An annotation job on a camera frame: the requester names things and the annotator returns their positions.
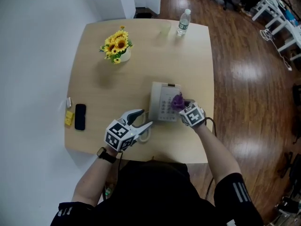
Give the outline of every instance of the black sleeve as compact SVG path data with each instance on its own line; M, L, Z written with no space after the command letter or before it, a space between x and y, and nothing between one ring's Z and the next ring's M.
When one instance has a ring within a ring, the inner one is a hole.
M93 206L83 202L63 202L50 226L88 225Z
M220 181L214 192L214 203L223 223L229 226L263 226L240 173Z

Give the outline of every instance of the watch face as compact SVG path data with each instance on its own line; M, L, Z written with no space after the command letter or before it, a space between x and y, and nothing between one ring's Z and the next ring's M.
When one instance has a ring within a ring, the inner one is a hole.
M97 152L97 156L99 157L103 152L105 151L105 148L100 148Z

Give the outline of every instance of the telephone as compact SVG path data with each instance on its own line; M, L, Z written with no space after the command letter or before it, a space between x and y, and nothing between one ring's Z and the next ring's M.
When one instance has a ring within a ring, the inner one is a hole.
M151 121L177 121L178 113L171 108L171 102L180 92L180 85L153 82L150 94L149 119Z

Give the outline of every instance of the black phone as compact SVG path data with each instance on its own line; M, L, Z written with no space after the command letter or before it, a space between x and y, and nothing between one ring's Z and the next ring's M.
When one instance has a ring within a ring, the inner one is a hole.
M85 130L86 124L86 105L77 104L75 106L75 123L76 130Z

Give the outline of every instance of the plastic bottle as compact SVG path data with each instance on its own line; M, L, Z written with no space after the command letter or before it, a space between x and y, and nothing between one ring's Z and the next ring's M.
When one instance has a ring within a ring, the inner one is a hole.
M182 14L178 27L178 35L182 36L186 33L188 25L190 23L190 9L185 9L185 12Z

